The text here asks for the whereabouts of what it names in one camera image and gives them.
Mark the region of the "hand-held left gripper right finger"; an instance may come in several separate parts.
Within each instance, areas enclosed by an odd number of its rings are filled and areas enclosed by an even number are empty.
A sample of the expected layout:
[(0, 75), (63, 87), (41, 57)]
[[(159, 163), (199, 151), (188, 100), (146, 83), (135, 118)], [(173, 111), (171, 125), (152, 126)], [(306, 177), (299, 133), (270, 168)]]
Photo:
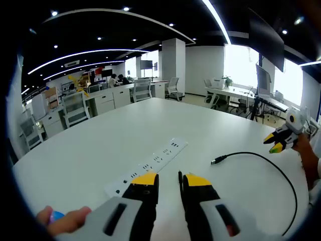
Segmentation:
[(191, 240), (283, 240), (260, 230), (254, 217), (221, 198), (203, 177), (182, 175), (182, 203)]

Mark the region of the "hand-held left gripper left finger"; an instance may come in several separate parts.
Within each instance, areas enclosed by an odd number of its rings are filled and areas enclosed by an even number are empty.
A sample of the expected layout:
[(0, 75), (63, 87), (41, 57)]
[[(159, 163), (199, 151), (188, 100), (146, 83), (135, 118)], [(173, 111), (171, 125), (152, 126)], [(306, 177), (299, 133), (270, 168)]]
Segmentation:
[(134, 178), (124, 194), (91, 212), (84, 225), (56, 240), (150, 240), (156, 219), (159, 176), (146, 172)]

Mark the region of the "person's right hand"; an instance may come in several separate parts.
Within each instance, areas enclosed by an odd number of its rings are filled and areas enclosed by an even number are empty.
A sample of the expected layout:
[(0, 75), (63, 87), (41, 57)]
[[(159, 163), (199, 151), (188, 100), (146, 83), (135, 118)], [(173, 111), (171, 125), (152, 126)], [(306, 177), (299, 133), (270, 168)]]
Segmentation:
[(307, 136), (303, 133), (298, 135), (298, 139), (295, 145), (292, 147), (295, 151), (299, 153), (302, 161), (311, 161), (315, 158), (312, 147), (309, 143)]

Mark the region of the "person's left hand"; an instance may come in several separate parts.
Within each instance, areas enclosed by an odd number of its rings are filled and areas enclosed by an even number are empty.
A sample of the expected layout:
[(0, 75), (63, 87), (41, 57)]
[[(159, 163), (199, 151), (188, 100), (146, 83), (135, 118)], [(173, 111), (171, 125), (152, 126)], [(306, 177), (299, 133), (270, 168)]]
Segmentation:
[(92, 210), (88, 206), (68, 212), (55, 222), (50, 223), (50, 217), (54, 213), (51, 206), (46, 206), (36, 215), (36, 220), (42, 224), (51, 236), (57, 236), (62, 233), (72, 233), (82, 227), (86, 216)]

